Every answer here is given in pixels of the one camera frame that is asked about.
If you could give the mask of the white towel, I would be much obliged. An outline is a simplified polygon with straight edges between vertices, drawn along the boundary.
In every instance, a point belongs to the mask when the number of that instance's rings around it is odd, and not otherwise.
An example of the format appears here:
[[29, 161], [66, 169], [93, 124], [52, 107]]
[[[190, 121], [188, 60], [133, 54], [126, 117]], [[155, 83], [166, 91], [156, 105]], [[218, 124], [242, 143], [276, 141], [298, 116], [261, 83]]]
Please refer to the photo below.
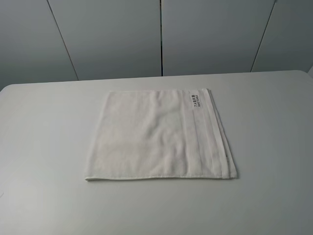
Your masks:
[[108, 93], [87, 161], [87, 181], [236, 177], [209, 89]]

